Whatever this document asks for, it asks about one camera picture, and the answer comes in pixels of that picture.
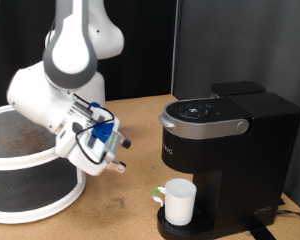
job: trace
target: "white round base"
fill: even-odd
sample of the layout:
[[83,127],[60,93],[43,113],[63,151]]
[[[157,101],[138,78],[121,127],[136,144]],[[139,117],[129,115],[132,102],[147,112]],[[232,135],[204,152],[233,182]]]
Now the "white round base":
[[34,222],[43,218],[50,217],[66,207],[70,206],[82,193],[86,184],[86,175],[77,168],[78,183],[75,188],[60,200],[31,211],[24,212],[0,212],[0,223],[18,224]]

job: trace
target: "black top surface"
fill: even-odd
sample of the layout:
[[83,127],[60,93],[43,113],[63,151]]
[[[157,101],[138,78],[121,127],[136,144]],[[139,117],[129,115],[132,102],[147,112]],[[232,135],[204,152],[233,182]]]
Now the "black top surface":
[[27,156],[55,146],[55,135],[15,110],[0,113],[0,158]]
[[216,83],[212,85],[212,92],[219,97],[242,93],[264,92],[266,89],[259,84],[250,81]]
[[227,96],[254,117],[300,113],[300,107],[274,93],[255,93]]
[[190,123],[208,123],[235,119],[248,119],[251,115],[227,98],[196,99],[189,101],[178,101],[169,105],[167,113],[178,120]]

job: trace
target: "blue gripper part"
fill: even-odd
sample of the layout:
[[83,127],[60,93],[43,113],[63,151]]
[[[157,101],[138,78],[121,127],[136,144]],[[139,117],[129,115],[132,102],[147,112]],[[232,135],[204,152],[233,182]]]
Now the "blue gripper part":
[[100,104],[96,102],[92,102],[90,103],[90,107],[100,107]]
[[98,126],[95,126],[92,130],[92,134],[96,137],[99,138],[100,141],[105,143],[108,138],[110,137],[112,133],[112,128],[114,126],[114,123],[103,123]]

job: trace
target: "power cord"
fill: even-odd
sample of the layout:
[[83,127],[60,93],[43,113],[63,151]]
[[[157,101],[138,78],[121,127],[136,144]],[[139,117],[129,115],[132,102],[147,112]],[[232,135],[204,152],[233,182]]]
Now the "power cord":
[[292,212],[292,211],[289,211],[289,210],[279,210],[277,212],[277,215],[282,215],[282,214],[297,214],[300,216],[300,212]]
[[[82,102],[88,104],[89,107],[90,107],[91,103],[87,102],[86,100],[82,99],[81,97],[79,97],[79,96],[76,95],[76,94],[73,94],[73,95],[74,95],[76,98],[80,99]],[[111,115],[111,118],[108,119],[108,120],[105,120],[105,121],[103,121],[103,122],[96,123],[95,125],[90,126],[90,127],[88,127],[88,128],[85,128],[85,129],[83,129],[83,130],[80,130],[80,131],[78,131],[78,132],[76,133],[76,143],[78,144],[80,150],[82,151],[83,155],[84,155],[90,162],[92,162],[92,163],[95,164],[95,165],[99,165],[100,163],[103,162],[104,157],[105,157],[105,154],[101,157],[100,162],[97,163],[97,162],[93,161],[93,160],[89,157],[89,155],[86,153],[86,151],[84,151],[83,147],[82,147],[81,144],[80,144],[80,141],[79,141],[78,136],[79,136],[79,134],[81,134],[81,133],[83,133],[83,132],[85,132],[85,131],[87,131],[87,130],[89,130],[89,129],[91,129],[91,128],[94,128],[94,127],[96,127],[96,126],[99,126],[99,125],[101,125],[101,124],[104,124],[104,123],[107,123],[107,122],[111,122],[111,121],[114,120],[114,115],[113,115],[112,112],[110,112],[108,109],[103,108],[103,107],[98,107],[98,108],[101,108],[101,109],[103,109],[104,111],[108,112],[108,113]]]

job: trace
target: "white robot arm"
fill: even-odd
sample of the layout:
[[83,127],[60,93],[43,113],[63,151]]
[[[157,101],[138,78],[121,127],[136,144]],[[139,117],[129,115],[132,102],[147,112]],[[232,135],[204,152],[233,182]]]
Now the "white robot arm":
[[[125,164],[114,159],[119,145],[128,148],[131,142],[120,132],[117,117],[91,103],[94,96],[100,100],[95,95],[98,92],[102,95],[99,102],[104,102],[97,56],[120,54],[123,35],[107,17],[103,0],[56,2],[55,33],[43,62],[16,73],[7,100],[19,113],[57,135],[59,157],[68,158],[91,175],[99,175],[105,168],[124,172]],[[88,106],[74,99],[80,98],[79,93]]]

